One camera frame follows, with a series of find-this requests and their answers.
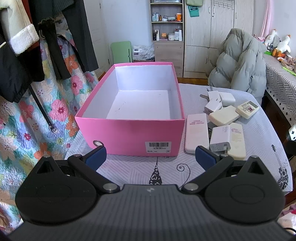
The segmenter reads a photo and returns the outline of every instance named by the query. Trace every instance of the shelf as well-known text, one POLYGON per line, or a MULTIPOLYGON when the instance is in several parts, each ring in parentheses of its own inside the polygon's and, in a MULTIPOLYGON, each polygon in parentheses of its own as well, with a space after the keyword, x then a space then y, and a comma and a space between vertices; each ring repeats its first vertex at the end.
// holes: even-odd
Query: shelf
POLYGON ((182 5, 183 3, 179 2, 151 2, 151 5, 182 5))
POLYGON ((179 40, 159 40, 159 41, 153 40, 152 42, 157 42, 157 43, 166 43, 166 42, 171 42, 171 43, 174 43, 174 42, 184 43, 184 41, 179 41, 179 40))
POLYGON ((183 23, 183 22, 180 22, 180 21, 156 21, 156 22, 152 22, 152 23, 183 23))

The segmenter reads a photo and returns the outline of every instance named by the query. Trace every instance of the stuffed goose toy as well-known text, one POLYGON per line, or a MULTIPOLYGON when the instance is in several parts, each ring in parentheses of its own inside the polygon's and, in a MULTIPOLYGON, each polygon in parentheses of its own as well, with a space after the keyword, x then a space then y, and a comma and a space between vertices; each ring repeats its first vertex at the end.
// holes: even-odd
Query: stuffed goose toy
POLYGON ((265 46, 267 47, 269 44, 272 44, 274 37, 276 36, 276 30, 272 30, 271 35, 269 35, 265 40, 265 46))
POLYGON ((281 57, 280 55, 286 51, 291 53, 291 48, 288 46, 290 42, 290 37, 291 35, 287 35, 285 40, 278 44, 278 46, 274 49, 272 56, 281 57))

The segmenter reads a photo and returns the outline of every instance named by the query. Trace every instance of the gray puffer jacket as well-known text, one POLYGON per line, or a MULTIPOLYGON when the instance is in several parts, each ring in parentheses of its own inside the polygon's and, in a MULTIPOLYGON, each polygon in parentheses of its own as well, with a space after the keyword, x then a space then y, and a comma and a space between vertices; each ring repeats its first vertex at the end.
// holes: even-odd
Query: gray puffer jacket
POLYGON ((208 83, 213 87, 230 88, 251 93, 261 103, 266 87, 266 46, 250 34, 233 28, 218 49, 218 59, 209 63, 208 83))

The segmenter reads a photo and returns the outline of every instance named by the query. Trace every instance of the pink curtain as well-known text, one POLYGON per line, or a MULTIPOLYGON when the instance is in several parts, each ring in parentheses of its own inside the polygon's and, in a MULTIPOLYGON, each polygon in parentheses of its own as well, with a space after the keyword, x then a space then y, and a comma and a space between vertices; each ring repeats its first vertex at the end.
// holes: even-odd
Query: pink curtain
POLYGON ((270 23, 273 14, 273 0, 266 0, 266 12, 264 17, 264 22, 261 30, 261 37, 267 37, 269 35, 270 23))

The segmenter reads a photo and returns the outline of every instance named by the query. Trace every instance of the barcode label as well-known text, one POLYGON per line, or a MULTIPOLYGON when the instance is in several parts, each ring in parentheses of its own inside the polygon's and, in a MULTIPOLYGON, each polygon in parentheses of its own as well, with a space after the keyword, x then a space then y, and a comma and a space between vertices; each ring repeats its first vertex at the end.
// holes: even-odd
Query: barcode label
POLYGON ((170 153, 172 142, 145 142, 147 153, 170 153))

